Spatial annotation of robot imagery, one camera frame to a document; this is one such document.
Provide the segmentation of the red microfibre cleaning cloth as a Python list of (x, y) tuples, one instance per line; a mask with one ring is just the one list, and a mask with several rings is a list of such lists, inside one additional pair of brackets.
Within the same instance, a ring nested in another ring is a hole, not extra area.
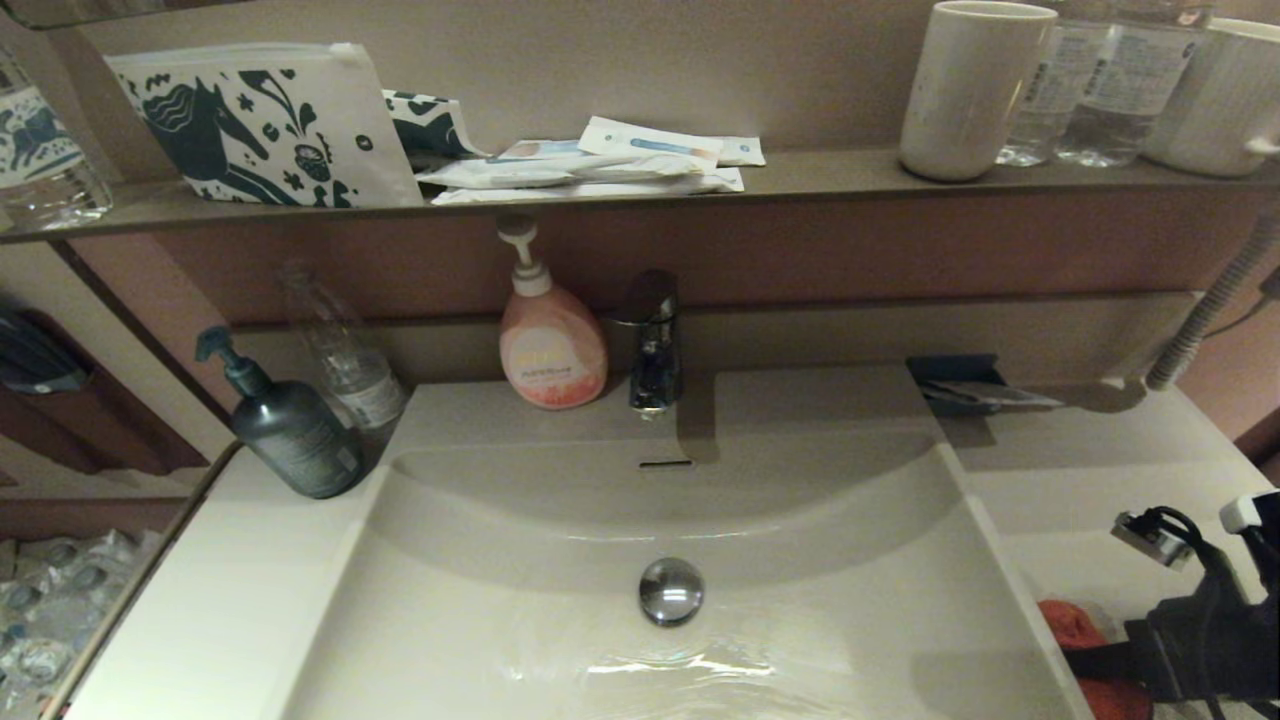
[[(1103, 634), (1084, 609), (1061, 600), (1042, 600), (1037, 606), (1062, 652), (1105, 644)], [(1076, 682), (1094, 720), (1153, 720), (1153, 702), (1135, 682), (1082, 675), (1076, 675)]]

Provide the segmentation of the pink soap pump bottle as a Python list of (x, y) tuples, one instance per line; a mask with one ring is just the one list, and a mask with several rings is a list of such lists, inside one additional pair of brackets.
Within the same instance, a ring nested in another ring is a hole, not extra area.
[(595, 315), (558, 286), (535, 258), (531, 217), (497, 220), (499, 238), (517, 252), (513, 293), (500, 319), (500, 365), (515, 391), (545, 410), (567, 410), (598, 398), (608, 377), (605, 338)]

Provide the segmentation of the white sachet blue print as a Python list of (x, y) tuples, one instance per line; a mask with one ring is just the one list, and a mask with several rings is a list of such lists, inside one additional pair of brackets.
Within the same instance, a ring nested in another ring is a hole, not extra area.
[(577, 147), (602, 156), (686, 158), (695, 168), (713, 170), (718, 167), (724, 141), (591, 117), (579, 137)]

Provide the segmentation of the brown wall shelf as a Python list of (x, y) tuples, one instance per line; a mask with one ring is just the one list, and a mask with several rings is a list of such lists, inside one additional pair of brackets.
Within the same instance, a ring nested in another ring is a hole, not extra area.
[(1208, 190), (1224, 192), (1280, 191), (1280, 161), (1268, 160), (1256, 173), (1240, 178), (1217, 178), (1175, 170), (1139, 159), (1123, 168), (1094, 169), (1070, 164), (1033, 168), (996, 167), (966, 182), (937, 182), (905, 170), (895, 149), (783, 150), (772, 154), (764, 167), (741, 170), (741, 192), (699, 195), (631, 195), (621, 197), (517, 199), (499, 202), (438, 205), (442, 188), (421, 187), (419, 201), (404, 208), (315, 208), (273, 206), (251, 202), (219, 202), (201, 199), (182, 181), (123, 184), (114, 191), (115, 205), (87, 225), (45, 231), (0, 232), (0, 247), (46, 243), (60, 240), (136, 234), (157, 231), (187, 231), (246, 224), (292, 222), (347, 222), (536, 214), (541, 209), (630, 209), (630, 208), (732, 208), (795, 202), (835, 202), (888, 199), (948, 199), (1030, 196), (1036, 193), (1119, 193), (1125, 191)]

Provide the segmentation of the tall white cup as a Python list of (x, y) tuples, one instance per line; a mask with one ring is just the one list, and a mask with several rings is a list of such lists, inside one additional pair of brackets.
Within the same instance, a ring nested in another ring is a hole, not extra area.
[(899, 163), (943, 183), (988, 173), (1036, 73), (1053, 9), (1005, 0), (933, 5), (899, 142)]

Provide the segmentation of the clear plastic water bottle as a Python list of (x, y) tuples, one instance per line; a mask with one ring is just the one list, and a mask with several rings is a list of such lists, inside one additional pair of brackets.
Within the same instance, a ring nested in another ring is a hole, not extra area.
[(1219, 0), (1110, 0), (1112, 27), (1055, 149), (1097, 169), (1132, 164), (1202, 45)]
[(997, 163), (1047, 163), (1064, 137), (1108, 32), (1108, 0), (1023, 0), (1059, 14)]

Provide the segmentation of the chrome sink drain stopper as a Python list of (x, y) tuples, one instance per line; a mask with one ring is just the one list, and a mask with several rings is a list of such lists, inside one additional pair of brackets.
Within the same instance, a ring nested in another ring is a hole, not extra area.
[(664, 557), (650, 562), (637, 583), (639, 607), (645, 619), (659, 628), (690, 623), (704, 600), (705, 582), (685, 559)]

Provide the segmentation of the wrapped pack of water bottles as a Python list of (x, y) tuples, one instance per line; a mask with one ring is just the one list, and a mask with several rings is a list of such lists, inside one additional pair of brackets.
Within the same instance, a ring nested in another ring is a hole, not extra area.
[(161, 536), (0, 541), (0, 720), (38, 720)]

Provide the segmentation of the chrome lever faucet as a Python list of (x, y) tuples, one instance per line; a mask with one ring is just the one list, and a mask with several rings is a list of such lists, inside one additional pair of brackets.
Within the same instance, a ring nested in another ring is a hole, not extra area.
[(663, 269), (635, 275), (621, 305), (605, 319), (636, 331), (628, 406), (643, 420), (653, 421), (672, 410), (684, 393), (677, 275)]

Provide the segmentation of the pale sachet orange print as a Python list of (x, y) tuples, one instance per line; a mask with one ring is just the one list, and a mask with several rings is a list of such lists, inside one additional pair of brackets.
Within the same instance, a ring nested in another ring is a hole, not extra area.
[(511, 145), (502, 154), (494, 156), (493, 161), (535, 161), (585, 156), (590, 156), (590, 152), (581, 150), (576, 138), (526, 138)]

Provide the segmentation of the white ribbed mug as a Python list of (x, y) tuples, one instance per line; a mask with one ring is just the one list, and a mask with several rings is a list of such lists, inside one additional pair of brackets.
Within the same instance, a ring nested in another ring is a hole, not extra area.
[(1280, 26), (1211, 20), (1140, 154), (1220, 178), (1280, 158)]

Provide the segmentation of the clear bottle white label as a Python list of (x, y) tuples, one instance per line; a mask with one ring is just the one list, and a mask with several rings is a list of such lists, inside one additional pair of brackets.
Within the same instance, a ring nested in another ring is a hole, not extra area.
[(352, 306), (302, 259), (285, 261), (278, 278), (291, 329), (357, 428), (378, 432), (398, 421), (408, 395)]

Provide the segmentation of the long white sachet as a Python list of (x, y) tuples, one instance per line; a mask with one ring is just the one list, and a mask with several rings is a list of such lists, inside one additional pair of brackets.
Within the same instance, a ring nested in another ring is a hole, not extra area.
[(466, 159), (421, 170), (415, 179), (456, 190), (530, 190), (567, 184), (639, 182), (701, 176), (708, 169), (684, 158), (564, 156), (532, 160)]

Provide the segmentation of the dark blue bag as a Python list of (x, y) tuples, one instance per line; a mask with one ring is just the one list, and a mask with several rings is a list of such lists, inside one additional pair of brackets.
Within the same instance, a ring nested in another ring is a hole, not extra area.
[(0, 384), (20, 395), (82, 389), (91, 370), (49, 333), (0, 304)]

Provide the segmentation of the clear bottle blue print label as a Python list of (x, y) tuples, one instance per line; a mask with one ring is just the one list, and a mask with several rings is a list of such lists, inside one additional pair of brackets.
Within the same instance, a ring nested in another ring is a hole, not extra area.
[(0, 231), (86, 225), (113, 205), (108, 183), (84, 150), (0, 45)]

